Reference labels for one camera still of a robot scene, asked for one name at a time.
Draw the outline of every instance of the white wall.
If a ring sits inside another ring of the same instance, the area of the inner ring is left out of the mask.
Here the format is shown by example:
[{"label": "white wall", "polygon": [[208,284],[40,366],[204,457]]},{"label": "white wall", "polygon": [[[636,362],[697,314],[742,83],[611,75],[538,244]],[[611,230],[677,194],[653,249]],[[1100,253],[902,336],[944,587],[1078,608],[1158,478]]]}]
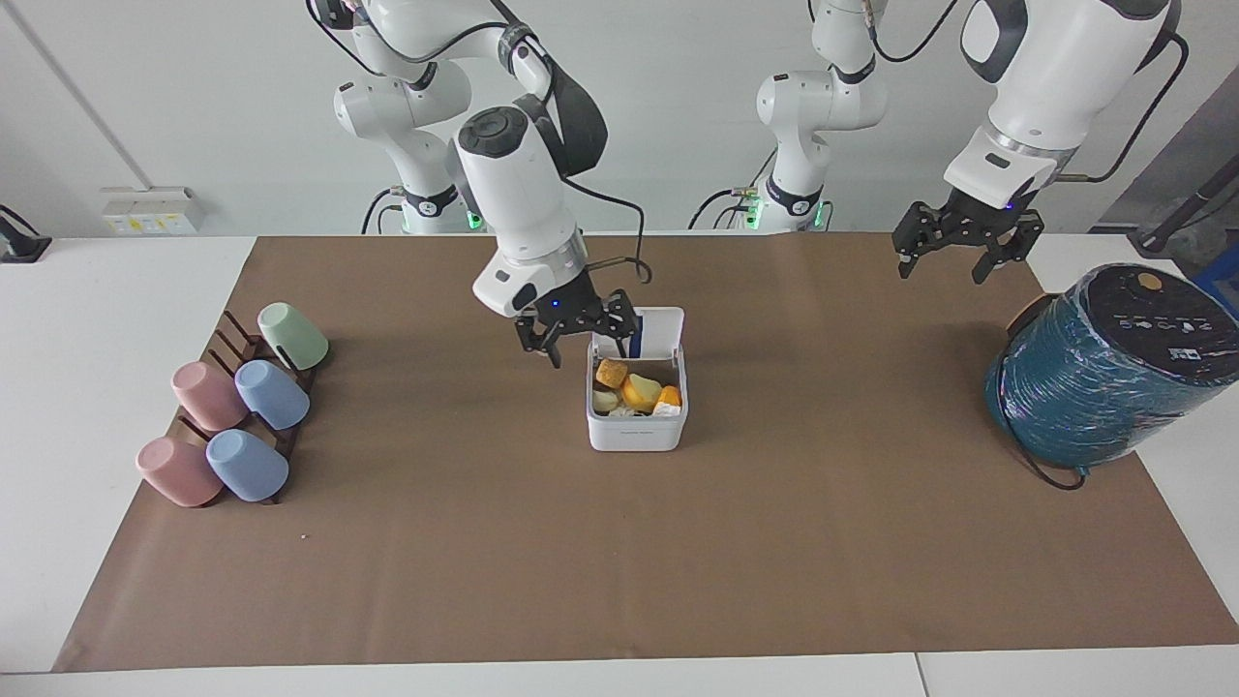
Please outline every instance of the white wall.
[{"label": "white wall", "polygon": [[[358,69],[305,16],[299,0],[0,0],[28,21],[55,59],[156,184],[188,186],[211,234],[356,233],[370,194],[394,177],[384,155],[335,121],[332,90]],[[585,183],[647,204],[674,229],[717,188],[747,183],[773,137],[757,121],[761,80],[820,68],[799,0],[513,0],[523,19],[602,105],[611,142]],[[945,5],[896,2],[885,45],[914,45]],[[940,203],[945,163],[984,118],[991,88],[964,64],[966,2],[926,53],[883,64],[891,114],[878,128],[831,136],[826,196],[836,229],[890,229],[913,198]],[[1181,31],[1193,61],[1111,182],[1062,184],[1038,207],[1051,229],[1083,232],[1119,197],[1239,63],[1239,4],[1192,0]],[[0,197],[62,235],[104,234],[97,189],[128,186],[107,141],[0,15]],[[1168,72],[1163,57],[1099,120],[1078,167],[1104,168]],[[489,61],[468,61],[472,110],[515,95]],[[460,120],[435,129],[450,132]],[[632,213],[572,193],[587,229],[631,229]]]}]

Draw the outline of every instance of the plastic-wrapped cylinder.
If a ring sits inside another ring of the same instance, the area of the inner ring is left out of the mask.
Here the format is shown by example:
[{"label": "plastic-wrapped cylinder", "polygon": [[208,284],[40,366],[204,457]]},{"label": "plastic-wrapped cylinder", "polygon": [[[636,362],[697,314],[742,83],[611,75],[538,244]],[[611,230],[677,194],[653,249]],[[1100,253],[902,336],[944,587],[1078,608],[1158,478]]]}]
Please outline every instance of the plastic-wrapped cylinder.
[{"label": "plastic-wrapped cylinder", "polygon": [[1063,468],[1121,458],[1239,381],[1239,324],[1197,286],[1114,264],[1010,343],[985,380],[999,426]]}]

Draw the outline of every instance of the plastic wrap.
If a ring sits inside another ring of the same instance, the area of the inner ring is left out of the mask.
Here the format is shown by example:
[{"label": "plastic wrap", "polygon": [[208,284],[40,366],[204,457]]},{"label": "plastic wrap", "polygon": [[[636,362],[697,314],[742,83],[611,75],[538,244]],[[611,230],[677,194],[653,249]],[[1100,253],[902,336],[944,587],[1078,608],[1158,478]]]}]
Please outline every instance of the plastic wrap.
[{"label": "plastic wrap", "polygon": [[[1058,467],[1090,468],[1120,458],[1239,380],[1233,360],[1239,333],[1224,310],[1219,326],[1204,324],[1209,332],[1198,331],[1191,317],[1173,323],[1181,318],[1168,312],[1150,317],[1149,329],[1144,328],[1144,317],[1104,314],[1105,321],[1123,322],[1125,331],[1152,332],[1173,326],[1165,329],[1168,338],[1161,340],[1192,345],[1196,361],[1189,371],[1178,371],[1189,375],[1178,375],[1173,366],[1155,366],[1108,338],[1097,326],[1103,314],[1089,307],[1090,301],[1099,303],[1097,293],[1089,291],[1090,284],[1106,269],[1149,274],[1147,269],[1130,265],[1090,271],[1015,337],[986,376],[986,402],[999,426],[1007,433],[1014,430],[1028,452]],[[1178,290],[1207,297],[1194,286]],[[1212,298],[1209,302],[1215,305]],[[1167,311],[1165,303],[1160,310]]]}]

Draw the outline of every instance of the pink cup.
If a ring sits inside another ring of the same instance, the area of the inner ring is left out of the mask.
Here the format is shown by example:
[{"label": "pink cup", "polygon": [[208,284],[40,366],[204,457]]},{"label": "pink cup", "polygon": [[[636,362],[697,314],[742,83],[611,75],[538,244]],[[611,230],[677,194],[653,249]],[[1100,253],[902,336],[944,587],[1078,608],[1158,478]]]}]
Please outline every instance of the pink cup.
[{"label": "pink cup", "polygon": [[228,431],[249,416],[249,409],[228,374],[202,361],[181,366],[172,392],[195,423],[207,431]]},{"label": "pink cup", "polygon": [[138,472],[156,491],[186,509],[211,501],[224,488],[203,448],[166,436],[138,453]]}]

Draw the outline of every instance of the white plastic container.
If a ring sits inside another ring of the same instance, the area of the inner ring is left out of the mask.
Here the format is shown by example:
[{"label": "white plastic container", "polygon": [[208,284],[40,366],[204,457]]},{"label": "white plastic container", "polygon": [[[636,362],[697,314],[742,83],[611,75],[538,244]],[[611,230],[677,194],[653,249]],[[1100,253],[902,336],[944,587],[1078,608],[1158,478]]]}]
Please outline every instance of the white plastic container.
[{"label": "white plastic container", "polygon": [[[626,453],[663,453],[680,444],[684,421],[689,416],[689,384],[684,370],[683,307],[636,307],[641,317],[641,331],[624,339],[627,359],[620,358],[616,340],[597,333],[590,340],[590,357],[585,375],[585,417],[590,425],[590,446],[595,451]],[[623,360],[629,370],[643,378],[675,381],[670,385],[680,391],[683,402],[678,417],[611,418],[593,412],[593,376],[602,359]],[[642,364],[648,370],[642,370]]]}]

